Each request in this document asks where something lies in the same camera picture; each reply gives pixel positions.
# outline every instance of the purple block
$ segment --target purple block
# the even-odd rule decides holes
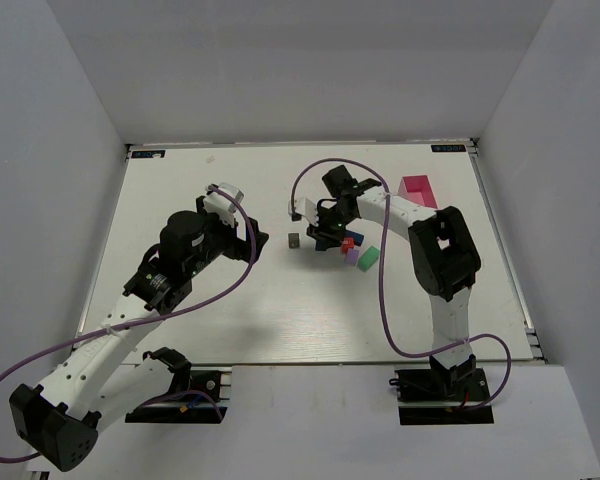
[[[355,267],[356,263],[358,263],[358,255],[360,255],[360,250],[350,248],[344,257],[344,263],[346,263],[347,265],[351,265],[352,267]]]

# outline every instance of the wall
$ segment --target wall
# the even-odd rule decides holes
[[[127,143],[477,136],[551,0],[49,0]]]
[[[554,4],[480,153],[541,343],[600,460],[600,0]]]
[[[124,147],[44,0],[0,1],[0,372],[75,334]],[[0,454],[26,453],[0,388]],[[21,465],[0,465],[20,478]]]

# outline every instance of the blue block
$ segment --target blue block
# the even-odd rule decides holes
[[[360,245],[362,245],[362,242],[364,242],[364,235],[362,235],[361,233],[352,232],[351,230],[345,230],[344,236],[353,238],[353,244],[356,247],[359,247]]]

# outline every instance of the robotic arm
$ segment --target robotic arm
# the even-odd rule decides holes
[[[219,190],[243,198],[237,188]],[[110,335],[80,346],[35,388],[20,385],[9,398],[18,435],[59,470],[79,465],[98,434],[142,402],[191,388],[191,364],[175,350],[147,352],[132,372],[107,383],[127,355],[159,323],[115,331],[109,324],[150,319],[171,313],[192,291],[192,279],[224,255],[249,262],[250,239],[237,236],[236,207],[215,192],[196,200],[197,212],[173,214],[160,232],[160,243],[147,250],[104,328]],[[256,260],[269,235],[249,219],[256,237]]]
[[[380,182],[358,182],[344,165],[322,177],[332,199],[317,204],[306,198],[289,205],[292,220],[305,217],[307,235],[323,248],[340,247],[346,226],[357,218],[383,224],[386,192]],[[330,202],[331,206],[322,204]],[[433,210],[398,196],[391,196],[389,229],[411,244],[418,283],[429,294],[436,349],[469,337],[469,296],[481,262],[471,234],[455,207]],[[471,346],[461,346],[429,357],[440,390],[451,395],[476,368]]]

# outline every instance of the purple cable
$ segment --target purple cable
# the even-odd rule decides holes
[[[318,160],[317,162],[313,162],[311,165],[309,165],[304,170],[302,170],[300,172],[300,174],[298,175],[298,177],[296,178],[296,180],[293,182],[293,187],[291,188],[291,212],[292,213],[295,213],[295,211],[296,211],[294,202],[295,202],[295,196],[296,196],[296,188],[298,186],[298,183],[300,182],[300,179],[313,167],[320,165],[322,163],[331,163],[331,162],[348,163],[350,165],[355,165],[356,167],[360,167],[360,168],[366,170],[367,172],[369,172],[373,176],[375,176],[378,180],[380,180],[380,183],[382,184],[382,187],[384,188],[385,192],[390,193],[389,185],[387,185],[386,180],[384,178],[382,178],[382,176],[378,172],[373,170],[372,168],[370,168],[360,162],[356,162],[354,160],[347,160],[344,158],[324,158],[322,160]],[[391,213],[391,197],[389,195],[387,195],[386,207],[384,210],[384,221],[382,223],[382,238],[380,240],[380,265],[378,267],[378,301],[380,303],[380,317],[382,318],[382,328],[384,329],[384,334],[387,337],[387,341],[389,342],[389,345],[391,346],[391,348],[393,349],[394,352],[396,352],[401,357],[405,357],[405,358],[426,358],[426,357],[430,357],[432,355],[437,355],[438,353],[446,352],[447,350],[451,350],[452,348],[459,347],[460,345],[464,345],[465,340],[458,340],[456,342],[450,343],[449,345],[445,345],[443,347],[439,347],[434,350],[430,350],[428,352],[409,353],[409,352],[402,351],[400,349],[400,347],[398,347],[398,345],[396,345],[396,343],[394,342],[393,337],[391,336],[391,331],[389,330],[389,320],[387,319],[387,308],[384,303],[384,258],[385,258],[385,250],[386,250],[386,246],[387,246],[387,235],[389,233],[390,213]],[[505,371],[504,378],[502,379],[502,383],[500,384],[498,389],[493,393],[493,395],[491,395],[485,401],[483,401],[477,405],[473,405],[471,407],[465,407],[465,408],[463,408],[463,410],[474,410],[477,408],[481,408],[481,407],[487,405],[488,403],[491,403],[493,400],[495,400],[495,398],[498,395],[500,395],[502,390],[504,390],[505,385],[509,381],[509,376],[511,375],[511,364],[512,364],[511,351],[509,350],[509,347],[504,342],[504,340],[502,340],[497,335],[493,335],[492,333],[481,333],[479,335],[470,337],[468,340],[466,340],[466,342],[468,342],[468,343],[475,342],[476,340],[480,340],[481,338],[492,338],[492,339],[496,340],[498,343],[500,343],[500,345],[502,345],[502,348],[504,348],[504,351],[505,351],[505,354],[507,357],[507,369]]]
[[[244,211],[242,206],[233,197],[231,197],[230,195],[227,195],[226,193],[224,193],[223,191],[214,187],[213,185],[210,185],[208,188],[210,191],[215,192],[218,195],[220,195],[221,197],[224,197],[227,200],[229,200],[236,207],[236,209],[240,212],[240,215],[242,216],[242,218],[245,221],[245,225],[247,227],[247,234],[249,236],[249,242],[251,243],[251,256],[249,257],[249,264],[247,265],[247,268],[245,269],[243,274],[240,276],[240,278],[238,278],[238,280],[236,280],[236,282],[233,285],[231,285],[227,289],[225,289],[222,292],[220,292],[219,294],[209,298],[208,300],[200,302],[196,305],[193,305],[188,308],[183,308],[182,310],[178,310],[176,312],[167,313],[166,315],[160,315],[160,316],[154,317],[154,318],[146,318],[143,320],[134,320],[134,321],[122,323],[119,325],[114,325],[111,328],[113,328],[114,330],[123,330],[123,329],[130,328],[130,327],[138,327],[140,325],[147,325],[149,323],[168,320],[169,318],[177,317],[177,316],[183,315],[185,313],[190,313],[195,310],[199,310],[200,308],[206,307],[207,305],[217,302],[221,298],[230,294],[236,288],[238,288],[242,284],[242,282],[244,282],[244,280],[247,278],[247,275],[249,275],[249,273],[251,272],[251,269],[253,268],[254,263],[256,263],[256,234],[253,230],[251,222],[249,221],[249,216],[247,215],[247,212]],[[35,360],[38,360],[39,358],[42,358],[46,355],[57,352],[58,350],[62,350],[63,348],[69,347],[78,342],[84,342],[85,340],[93,340],[95,338],[102,337],[104,335],[107,335],[107,333],[108,333],[107,330],[104,330],[104,329],[96,330],[95,332],[91,332],[91,333],[85,333],[84,335],[80,335],[76,338],[72,338],[71,340],[67,340],[67,341],[59,343],[53,347],[49,347],[46,350],[42,350],[41,352],[31,355],[30,357],[27,357],[24,360],[19,361],[12,367],[10,367],[7,370],[5,370],[4,372],[2,372],[0,374],[0,383],[5,378],[7,378],[9,375],[11,375],[13,372],[15,372],[16,370],[19,370],[20,368],[24,367],[25,365],[28,365],[29,363],[31,363]],[[29,461],[33,458],[39,457],[39,456],[40,456],[39,453],[33,453],[31,455],[26,455],[24,457],[2,457],[2,456],[0,456],[0,463],[27,462],[27,461]]]
[[[153,405],[154,403],[168,402],[169,400],[177,400],[178,398],[182,398],[185,395],[200,395],[201,397],[206,399],[207,402],[209,402],[211,404],[211,406],[213,407],[213,409],[216,411],[216,413],[218,414],[218,418],[222,422],[222,418],[223,418],[222,412],[220,411],[218,404],[213,401],[213,398],[211,398],[205,392],[202,392],[200,390],[187,390],[186,392],[169,393],[167,395],[160,395],[159,397],[154,397],[154,398],[147,400],[146,402],[140,404],[140,406],[146,407],[147,405]]]

